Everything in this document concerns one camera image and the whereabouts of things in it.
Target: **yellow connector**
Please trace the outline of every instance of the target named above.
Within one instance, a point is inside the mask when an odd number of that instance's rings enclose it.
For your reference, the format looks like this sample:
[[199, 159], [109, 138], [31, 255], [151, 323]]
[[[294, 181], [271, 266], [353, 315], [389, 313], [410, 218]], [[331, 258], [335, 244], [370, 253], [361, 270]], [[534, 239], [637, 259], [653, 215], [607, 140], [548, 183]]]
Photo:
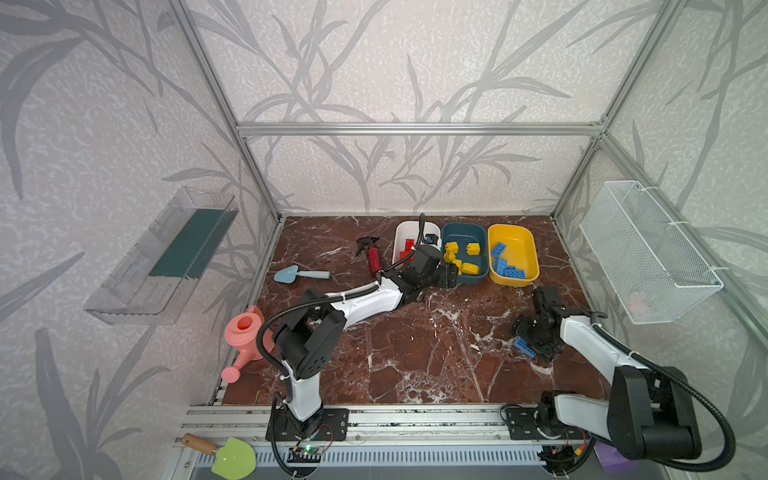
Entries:
[[477, 265], [474, 265], [472, 263], [462, 263], [462, 270], [463, 273], [468, 273], [469, 275], [477, 275], [480, 273], [480, 267]]

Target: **wooden handle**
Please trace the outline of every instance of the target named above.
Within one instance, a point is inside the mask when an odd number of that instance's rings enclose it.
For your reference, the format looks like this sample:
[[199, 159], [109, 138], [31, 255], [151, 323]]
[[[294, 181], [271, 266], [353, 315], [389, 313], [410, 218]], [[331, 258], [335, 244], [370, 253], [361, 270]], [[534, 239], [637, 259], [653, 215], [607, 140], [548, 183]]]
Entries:
[[198, 436], [192, 435], [191, 433], [185, 433], [184, 436], [181, 437], [181, 445], [189, 447], [193, 450], [197, 450], [198, 452], [202, 452], [206, 455], [213, 455], [218, 448], [216, 447], [215, 443], [203, 440]]

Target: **wall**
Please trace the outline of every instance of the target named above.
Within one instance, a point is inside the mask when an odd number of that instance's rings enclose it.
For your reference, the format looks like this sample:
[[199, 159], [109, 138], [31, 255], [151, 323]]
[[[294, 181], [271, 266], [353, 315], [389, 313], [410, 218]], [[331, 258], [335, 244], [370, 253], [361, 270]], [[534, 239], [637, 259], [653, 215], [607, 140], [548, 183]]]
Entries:
[[[273, 223], [163, 2], [0, 3], [0, 478], [157, 478]], [[177, 323], [83, 310], [181, 186], [235, 223]]]
[[[725, 266], [766, 305], [768, 237], [768, 2], [693, 2], [642, 77], [611, 134]], [[606, 180], [623, 180], [596, 156], [558, 226], [596, 307], [614, 334], [662, 365], [677, 366], [726, 413], [736, 432], [733, 462], [702, 478], [762, 478], [768, 468], [768, 359], [723, 301], [723, 294], [672, 323], [635, 326], [578, 225]], [[697, 410], [712, 458], [722, 435]]]
[[[596, 121], [661, 1], [189, 0], [240, 122]], [[260, 137], [286, 212], [548, 212], [582, 137]]]

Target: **gray floor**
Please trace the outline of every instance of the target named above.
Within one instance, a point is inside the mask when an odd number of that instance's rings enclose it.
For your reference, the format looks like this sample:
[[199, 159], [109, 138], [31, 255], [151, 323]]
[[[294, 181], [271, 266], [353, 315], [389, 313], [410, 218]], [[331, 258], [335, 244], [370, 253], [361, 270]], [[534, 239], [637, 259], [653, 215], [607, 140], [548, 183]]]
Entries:
[[[348, 467], [321, 468], [314, 472], [312, 480], [474, 480], [475, 478], [530, 478], [546, 480], [552, 478], [538, 467]], [[653, 462], [640, 462], [639, 466], [624, 473], [609, 474], [603, 472], [595, 455], [592, 455], [576, 472], [570, 474], [572, 480], [668, 480], [666, 471]], [[287, 480], [290, 478], [279, 468], [259, 468], [245, 480]], [[221, 480], [211, 473], [210, 468], [196, 468], [190, 480]]]

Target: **green shovel blade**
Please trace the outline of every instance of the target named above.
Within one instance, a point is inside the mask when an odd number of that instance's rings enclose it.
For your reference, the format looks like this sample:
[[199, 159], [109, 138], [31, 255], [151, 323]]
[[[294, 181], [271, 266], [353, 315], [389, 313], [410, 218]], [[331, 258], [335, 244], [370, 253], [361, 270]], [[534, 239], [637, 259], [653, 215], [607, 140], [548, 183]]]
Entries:
[[211, 471], [227, 480], [240, 480], [254, 469], [256, 454], [253, 447], [242, 440], [229, 439], [225, 446], [216, 450], [216, 463]]

